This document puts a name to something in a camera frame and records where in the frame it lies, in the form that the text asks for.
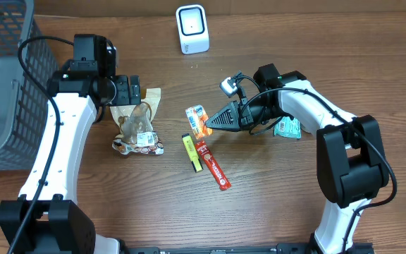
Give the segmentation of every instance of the wooden table surface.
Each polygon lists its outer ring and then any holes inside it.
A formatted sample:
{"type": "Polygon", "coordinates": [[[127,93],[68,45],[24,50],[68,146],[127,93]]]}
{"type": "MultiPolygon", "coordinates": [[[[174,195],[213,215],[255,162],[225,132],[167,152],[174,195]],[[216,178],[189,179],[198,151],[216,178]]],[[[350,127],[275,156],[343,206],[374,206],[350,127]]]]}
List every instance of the wooden table surface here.
{"type": "MultiPolygon", "coordinates": [[[[68,40],[75,33],[108,37],[120,54],[119,74],[138,74],[143,88],[162,89],[153,126],[164,155],[118,155],[111,148],[118,128],[109,114],[90,130],[78,200],[98,234],[160,248],[307,241],[325,202],[311,135],[215,131],[206,141],[233,184],[225,192],[206,166],[194,173],[181,141],[191,131],[186,108],[201,104],[216,113],[230,101],[219,89],[224,78],[274,63],[281,73],[302,72],[342,109],[379,121],[398,195],[364,213],[355,241],[374,243],[377,253],[406,253],[406,13],[210,16],[211,49],[190,56],[180,52],[175,17],[37,22],[45,35],[68,40]]],[[[73,55],[68,45],[50,45],[61,63],[73,55]]],[[[254,86],[244,85],[253,96],[254,86]]],[[[0,171],[0,200],[16,199],[28,174],[0,171]]],[[[389,193],[390,185],[376,200],[389,193]]],[[[0,230],[0,253],[7,247],[0,230]]]]}

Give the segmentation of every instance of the blue packet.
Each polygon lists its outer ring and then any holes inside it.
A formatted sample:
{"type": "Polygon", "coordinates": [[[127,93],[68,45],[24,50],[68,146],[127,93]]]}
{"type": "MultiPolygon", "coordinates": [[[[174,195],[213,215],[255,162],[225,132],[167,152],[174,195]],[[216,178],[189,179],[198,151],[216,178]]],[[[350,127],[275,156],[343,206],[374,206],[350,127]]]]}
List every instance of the blue packet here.
{"type": "Polygon", "coordinates": [[[273,127],[273,135],[300,139],[302,137],[300,122],[296,118],[291,120],[290,117],[285,116],[273,127]]]}

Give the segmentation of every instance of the red packet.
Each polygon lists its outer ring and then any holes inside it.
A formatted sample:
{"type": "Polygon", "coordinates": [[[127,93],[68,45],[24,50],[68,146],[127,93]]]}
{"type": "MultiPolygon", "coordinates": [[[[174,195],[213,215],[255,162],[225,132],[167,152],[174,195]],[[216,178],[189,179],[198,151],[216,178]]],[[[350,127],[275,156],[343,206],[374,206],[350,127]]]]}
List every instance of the red packet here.
{"type": "Polygon", "coordinates": [[[220,189],[222,191],[228,190],[231,187],[231,183],[226,178],[216,159],[214,159],[214,156],[212,156],[206,142],[204,140],[198,142],[195,144],[195,148],[197,148],[198,154],[203,158],[204,163],[206,163],[208,169],[216,179],[220,189]]]}

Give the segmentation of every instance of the gray plastic basket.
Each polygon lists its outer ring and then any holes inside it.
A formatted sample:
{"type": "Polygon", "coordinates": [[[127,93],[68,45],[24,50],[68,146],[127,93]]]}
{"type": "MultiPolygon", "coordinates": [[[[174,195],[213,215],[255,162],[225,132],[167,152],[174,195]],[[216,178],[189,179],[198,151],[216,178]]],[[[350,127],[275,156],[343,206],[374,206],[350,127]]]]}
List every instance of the gray plastic basket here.
{"type": "MultiPolygon", "coordinates": [[[[47,121],[47,99],[16,56],[20,42],[41,35],[33,15],[33,0],[0,1],[0,169],[32,168],[47,121]]],[[[58,68],[48,44],[29,44],[23,58],[46,87],[58,68]]]]}

